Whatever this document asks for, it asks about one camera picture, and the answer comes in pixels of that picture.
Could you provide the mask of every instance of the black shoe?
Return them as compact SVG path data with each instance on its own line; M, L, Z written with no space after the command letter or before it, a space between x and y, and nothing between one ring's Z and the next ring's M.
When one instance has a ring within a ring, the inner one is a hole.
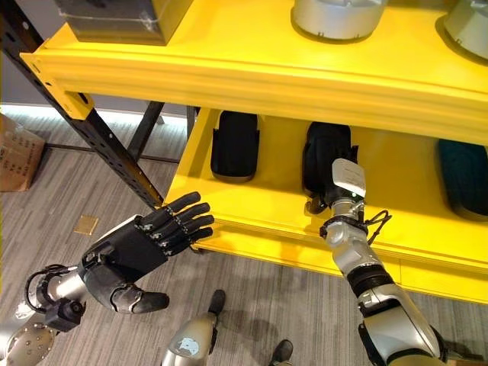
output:
M212 300L210 301L209 313L214 313L219 316L223 310L223 305L226 303L226 293L223 290L216 290L213 293Z
M269 366L275 366L276 363L288 361L293 353L293 343L287 339L283 339L275 348L273 352L273 358L269 363Z

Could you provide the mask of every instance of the robot finger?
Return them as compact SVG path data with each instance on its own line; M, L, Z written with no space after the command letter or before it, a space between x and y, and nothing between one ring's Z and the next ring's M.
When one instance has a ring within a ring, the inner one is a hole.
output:
M181 196L178 200L161 207L145 217L142 217L139 221L139 227L144 232L153 231L155 228L164 225L168 222L168 220L172 219L175 213L191 204L196 204L200 199L201 196L198 192Z
M207 209L206 207L200 207L200 208L190 208L183 212L185 214L185 217L193 217L198 215L202 209ZM173 220L170 220L167 222L165 225L162 227L158 228L155 230L153 233L150 234L151 238L157 241L163 240L165 237L172 235L173 233L177 232L178 230L182 230L183 233L189 234L195 231L199 226L205 226L205 225L210 225L211 223L214 223L214 218L211 215L207 216L202 216L198 217L197 219L192 219L192 220L187 220L183 221L180 219L179 215L176 215Z
M186 223L187 221L193 219L195 216L205 214L210 211L210 205L207 203L204 204L195 204L194 206L182 211L176 217L180 219L181 222Z
M185 224L186 230L176 230L170 236L165 237L159 242L159 246L162 248L169 248L177 242L181 242L189 237L193 232L200 229L201 226L210 225L214 222L214 218L211 215L198 217L196 220L191 220Z
M169 297L159 292L145 292L135 284L126 284L111 295L111 304L118 313L150 313L168 307Z
M178 253L183 252L187 247L189 247L197 240L207 238L208 236L212 236L213 233L214 231L212 230L211 227L204 227L203 229L199 229L198 231L192 233L190 236L188 236L181 242L178 242L177 244L168 247L165 250L165 254L169 257L173 255L177 255Z

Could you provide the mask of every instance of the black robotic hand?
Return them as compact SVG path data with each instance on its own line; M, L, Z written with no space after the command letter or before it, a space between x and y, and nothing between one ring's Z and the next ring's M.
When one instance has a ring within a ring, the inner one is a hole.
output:
M166 294L145 292L134 282L165 263L169 256L212 235L210 227L202 228L212 224L214 218L199 216L210 210L208 204L196 204L200 199L197 192L186 194L145 217L136 216L122 223L96 242L79 265L79 276L88 292L119 313L166 308Z

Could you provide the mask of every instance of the yellow shelving unit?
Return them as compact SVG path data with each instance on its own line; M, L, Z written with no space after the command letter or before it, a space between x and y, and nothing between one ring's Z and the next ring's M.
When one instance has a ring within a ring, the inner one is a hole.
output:
M391 2L351 44L299 34L293 4L194 0L166 47L78 42L65 25L23 58L60 100L118 95L488 145L488 68L438 34L444 1Z
M450 44L445 3L392 0L369 38L338 44L299 32L294 0L194 0L166 47L79 42L64 25L21 56L73 118L92 109L89 93L213 108L169 192L210 202L216 233L201 248L337 275L317 235L326 213L304 210L301 150L307 121L353 126L367 215L393 214L374 247L395 280L488 303L488 226L450 211L435 164L437 138L488 145L488 67ZM264 116L258 173L245 185L210 173L224 109Z
M318 235L329 211L318 216L305 211L301 154L310 122L260 117L258 170L250 182L233 185L210 170L219 115L201 110L169 191L171 200L198 190L212 207L216 235L196 246L337 275ZM488 303L488 223L464 220L446 204L436 142L352 128L366 172L366 215L385 208L393 214L374 249L407 288Z

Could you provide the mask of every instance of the shoe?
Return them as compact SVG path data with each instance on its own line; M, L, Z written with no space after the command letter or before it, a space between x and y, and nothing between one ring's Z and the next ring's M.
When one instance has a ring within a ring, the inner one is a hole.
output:
M288 361L293 353L293 343L287 339L283 339L275 348L273 352L273 358L269 363L269 366L275 366L276 364Z

